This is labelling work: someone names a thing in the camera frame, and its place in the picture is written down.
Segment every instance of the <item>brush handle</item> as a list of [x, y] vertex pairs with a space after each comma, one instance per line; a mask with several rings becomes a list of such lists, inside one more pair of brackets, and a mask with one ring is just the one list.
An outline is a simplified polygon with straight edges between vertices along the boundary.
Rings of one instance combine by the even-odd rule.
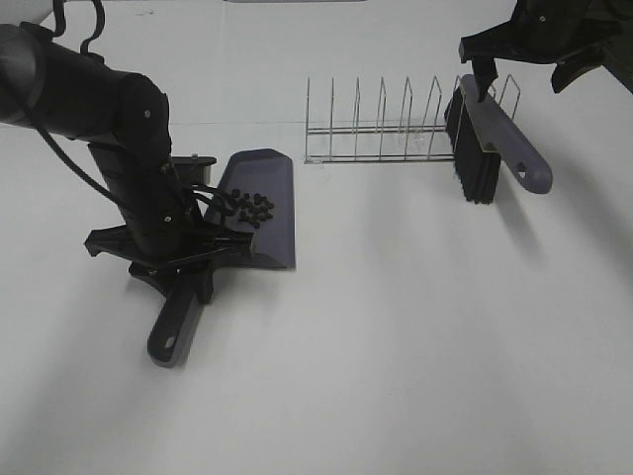
[[475, 76], [463, 76], [461, 87], [482, 150], [497, 152], [527, 191], [541, 195], [549, 193], [554, 177], [545, 158], [490, 94], [484, 102], [477, 102]]

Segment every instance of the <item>wire rack slot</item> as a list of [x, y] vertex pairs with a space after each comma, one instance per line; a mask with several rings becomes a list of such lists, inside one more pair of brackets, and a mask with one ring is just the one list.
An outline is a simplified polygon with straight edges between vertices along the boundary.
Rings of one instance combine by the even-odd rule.
[[[374, 102], [376, 99], [371, 101], [371, 94], [368, 96], [369, 103], [363, 103], [365, 96], [362, 94], [360, 78], [356, 78], [354, 87], [348, 89], [338, 88], [332, 78], [327, 92], [316, 91], [315, 85], [308, 79], [306, 163], [452, 161], [453, 151], [446, 133], [444, 111], [452, 107], [452, 97], [459, 87], [459, 79], [460, 76], [455, 78], [451, 94], [447, 97], [438, 77], [433, 76], [430, 86], [427, 86], [428, 94], [421, 96], [424, 101], [419, 99], [413, 81], [407, 77], [401, 89], [402, 99], [398, 101], [399, 115], [396, 110], [392, 110], [398, 106], [388, 101], [384, 77], [380, 79], [377, 103]], [[322, 102], [314, 100], [317, 93], [319, 96], [329, 93], [325, 107]], [[521, 97], [521, 89], [514, 77], [511, 74], [507, 76], [500, 94], [494, 86], [490, 93], [514, 120]], [[342, 107], [337, 96], [344, 99]], [[371, 115], [368, 117], [368, 113], [371, 114], [371, 102], [374, 102], [375, 119]]]

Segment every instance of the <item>white table surface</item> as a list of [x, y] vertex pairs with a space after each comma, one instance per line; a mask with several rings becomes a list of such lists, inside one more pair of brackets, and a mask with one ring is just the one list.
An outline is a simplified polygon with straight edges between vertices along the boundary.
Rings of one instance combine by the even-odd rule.
[[[631, 96], [501, 62], [548, 196], [450, 164], [303, 165], [305, 80], [452, 82], [459, 37], [513, 2], [115, 2], [94, 50], [169, 94], [175, 153], [293, 157], [298, 268], [222, 270], [186, 366], [145, 354], [162, 305], [115, 257], [117, 210], [0, 128], [0, 473], [633, 472]], [[68, 4], [64, 43], [92, 29]], [[93, 175], [85, 144], [62, 141]]]

